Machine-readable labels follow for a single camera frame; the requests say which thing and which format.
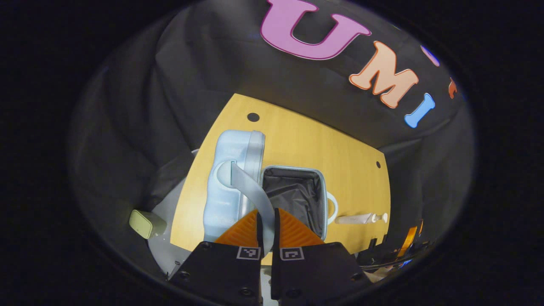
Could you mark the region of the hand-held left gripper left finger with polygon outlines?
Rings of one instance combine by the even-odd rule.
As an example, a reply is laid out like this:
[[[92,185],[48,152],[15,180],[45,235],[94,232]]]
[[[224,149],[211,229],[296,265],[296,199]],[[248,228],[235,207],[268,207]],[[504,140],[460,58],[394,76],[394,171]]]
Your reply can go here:
[[[170,282],[208,306],[261,306],[263,226],[256,210],[215,241],[203,241]]]

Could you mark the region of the white squeeze tube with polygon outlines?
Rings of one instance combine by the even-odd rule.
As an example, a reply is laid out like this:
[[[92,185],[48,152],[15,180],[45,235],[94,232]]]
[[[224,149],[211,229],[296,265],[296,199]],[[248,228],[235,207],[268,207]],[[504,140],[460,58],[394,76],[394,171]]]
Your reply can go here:
[[[336,224],[369,224],[374,223],[375,213],[368,213],[362,215],[344,215],[336,217],[334,222]]]

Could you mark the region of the light blue suitcase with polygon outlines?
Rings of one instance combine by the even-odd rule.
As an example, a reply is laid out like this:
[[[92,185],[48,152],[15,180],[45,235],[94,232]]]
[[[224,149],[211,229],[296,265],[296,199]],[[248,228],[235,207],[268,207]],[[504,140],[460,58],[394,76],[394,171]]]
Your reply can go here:
[[[263,225],[263,252],[274,243],[274,209],[299,219],[319,238],[338,213],[338,201],[327,191],[317,169],[264,167],[266,136],[258,130],[226,130],[216,143],[207,183],[204,239],[218,242],[237,221],[256,210]]]

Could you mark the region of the pale green rounded box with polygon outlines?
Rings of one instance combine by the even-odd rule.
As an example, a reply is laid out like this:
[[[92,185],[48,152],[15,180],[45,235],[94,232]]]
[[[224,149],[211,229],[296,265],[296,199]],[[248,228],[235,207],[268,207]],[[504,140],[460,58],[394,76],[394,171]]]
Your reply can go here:
[[[163,235],[167,228],[166,221],[159,215],[141,210],[131,211],[128,224],[133,231],[144,239]]]

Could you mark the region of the black backdrop cloth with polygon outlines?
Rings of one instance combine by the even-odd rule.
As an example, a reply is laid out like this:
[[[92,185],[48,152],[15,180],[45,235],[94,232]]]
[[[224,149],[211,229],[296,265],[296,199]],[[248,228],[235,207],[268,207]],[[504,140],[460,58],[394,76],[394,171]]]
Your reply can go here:
[[[237,93],[309,116],[383,152],[392,183],[387,246],[423,219],[437,241],[468,196],[475,137],[450,72],[420,38],[342,0],[307,0],[294,37],[318,43],[333,13],[361,23],[333,59],[295,57],[260,34],[266,0],[202,0],[160,19],[117,48],[89,81],[68,136],[69,176],[79,207],[117,260],[163,277],[130,229],[134,208],[153,209],[188,174],[229,98]]]

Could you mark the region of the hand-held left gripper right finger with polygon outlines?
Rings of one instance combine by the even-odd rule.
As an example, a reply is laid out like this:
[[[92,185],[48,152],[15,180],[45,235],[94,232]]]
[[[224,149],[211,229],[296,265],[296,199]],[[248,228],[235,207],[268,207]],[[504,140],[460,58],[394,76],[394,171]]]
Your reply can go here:
[[[325,243],[283,209],[275,210],[271,298],[279,306],[344,306],[372,282],[340,242]]]

